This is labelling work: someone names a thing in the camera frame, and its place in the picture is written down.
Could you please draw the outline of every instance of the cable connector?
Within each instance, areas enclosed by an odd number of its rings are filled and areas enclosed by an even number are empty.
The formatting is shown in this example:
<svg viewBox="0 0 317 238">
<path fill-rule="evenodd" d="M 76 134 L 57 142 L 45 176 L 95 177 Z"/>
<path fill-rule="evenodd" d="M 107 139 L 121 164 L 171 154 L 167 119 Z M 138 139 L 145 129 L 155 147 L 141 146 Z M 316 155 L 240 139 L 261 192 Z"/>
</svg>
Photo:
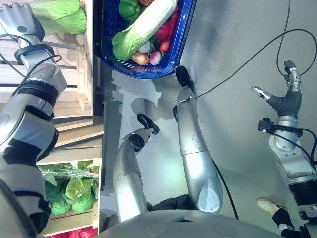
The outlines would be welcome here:
<svg viewBox="0 0 317 238">
<path fill-rule="evenodd" d="M 268 134 L 274 134 L 277 130 L 287 131 L 297 134 L 298 138 L 303 135 L 303 130 L 289 126 L 274 125 L 270 118 L 263 118 L 263 120 L 259 121 L 258 130 Z"/>
</svg>

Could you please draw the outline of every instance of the person's leg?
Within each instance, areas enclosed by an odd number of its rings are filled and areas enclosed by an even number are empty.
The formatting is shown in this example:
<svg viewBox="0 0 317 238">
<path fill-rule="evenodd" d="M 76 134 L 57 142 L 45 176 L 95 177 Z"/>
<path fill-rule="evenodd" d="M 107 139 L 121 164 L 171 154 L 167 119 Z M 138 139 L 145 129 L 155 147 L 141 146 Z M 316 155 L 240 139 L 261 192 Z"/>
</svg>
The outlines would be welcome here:
<svg viewBox="0 0 317 238">
<path fill-rule="evenodd" d="M 286 238 L 301 238 L 301 233 L 294 230 L 289 214 L 285 207 L 277 205 L 265 198 L 256 200 L 256 204 L 273 216 L 273 221 L 282 231 L 281 235 Z"/>
</svg>

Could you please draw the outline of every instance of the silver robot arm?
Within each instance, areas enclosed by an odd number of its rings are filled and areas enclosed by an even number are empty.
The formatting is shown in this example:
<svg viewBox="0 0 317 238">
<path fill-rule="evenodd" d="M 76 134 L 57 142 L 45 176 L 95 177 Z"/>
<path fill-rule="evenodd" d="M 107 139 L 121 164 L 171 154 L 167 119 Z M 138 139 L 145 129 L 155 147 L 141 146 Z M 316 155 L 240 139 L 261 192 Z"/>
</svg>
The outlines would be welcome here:
<svg viewBox="0 0 317 238">
<path fill-rule="evenodd" d="M 159 127 L 144 114 L 138 114 L 137 119 L 144 128 L 123 138 L 113 171 L 114 195 L 120 222 L 148 211 L 135 153 L 142 150 L 151 134 L 159 133 Z"/>
<path fill-rule="evenodd" d="M 16 59 L 28 69 L 28 77 L 0 113 L 0 179 L 40 232 L 51 210 L 36 162 L 47 156 L 57 142 L 58 131 L 49 121 L 67 83 L 55 60 L 45 60 L 54 51 L 41 44 L 44 30 L 29 5 L 2 5 L 0 34 L 24 38 L 11 37 L 20 47 L 15 52 Z"/>
<path fill-rule="evenodd" d="M 199 210 L 218 213 L 223 204 L 222 188 L 198 124 L 190 76 L 183 66 L 177 68 L 176 75 L 183 88 L 178 94 L 174 115 L 189 196 Z"/>
<path fill-rule="evenodd" d="M 302 81 L 300 74 L 290 60 L 284 63 L 288 73 L 286 80 L 288 91 L 285 97 L 277 97 L 252 87 L 252 90 L 265 99 L 276 111 L 276 125 L 270 119 L 259 122 L 258 130 L 272 134 L 269 146 L 277 158 L 277 166 L 294 199 L 299 206 L 303 220 L 317 220 L 317 173 L 308 156 L 297 146 L 280 138 L 282 136 L 298 145 L 302 131 L 298 130 L 298 112 L 302 100 Z"/>
</svg>

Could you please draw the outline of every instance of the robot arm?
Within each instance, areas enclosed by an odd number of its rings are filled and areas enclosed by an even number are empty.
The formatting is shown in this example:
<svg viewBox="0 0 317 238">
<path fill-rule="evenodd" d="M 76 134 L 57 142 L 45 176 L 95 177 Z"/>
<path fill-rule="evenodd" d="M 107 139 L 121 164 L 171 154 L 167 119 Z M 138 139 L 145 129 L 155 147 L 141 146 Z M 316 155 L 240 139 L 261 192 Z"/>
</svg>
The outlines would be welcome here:
<svg viewBox="0 0 317 238">
<path fill-rule="evenodd" d="M 51 210 L 36 162 L 47 156 L 57 142 L 58 131 L 49 121 L 67 83 L 55 60 L 45 60 L 54 51 L 41 44 L 44 30 L 28 4 L 0 7 L 0 34 L 23 38 L 12 37 L 20 48 L 15 57 L 28 69 L 27 78 L 0 113 L 0 178 L 40 232 Z"/>
<path fill-rule="evenodd" d="M 287 84 L 285 97 L 277 97 L 252 87 L 261 98 L 265 99 L 278 114 L 276 125 L 270 119 L 259 122 L 258 130 L 272 134 L 269 138 L 271 150 L 277 157 L 277 166 L 294 199 L 299 206 L 303 220 L 317 219 L 317 173 L 312 161 L 297 146 L 279 137 L 282 136 L 299 146 L 302 131 L 298 130 L 298 112 L 302 100 L 302 82 L 300 74 L 290 60 L 284 63 Z"/>
</svg>

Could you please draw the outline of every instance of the green bell pepper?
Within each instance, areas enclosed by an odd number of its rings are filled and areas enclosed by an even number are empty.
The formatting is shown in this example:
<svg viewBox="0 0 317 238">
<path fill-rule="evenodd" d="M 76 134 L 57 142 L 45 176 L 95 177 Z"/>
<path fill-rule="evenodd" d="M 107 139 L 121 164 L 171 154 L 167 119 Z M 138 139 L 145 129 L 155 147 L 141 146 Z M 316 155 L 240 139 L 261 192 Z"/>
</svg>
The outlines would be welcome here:
<svg viewBox="0 0 317 238">
<path fill-rule="evenodd" d="M 127 21 L 136 20 L 141 13 L 137 0 L 121 0 L 119 3 L 119 14 Z"/>
</svg>

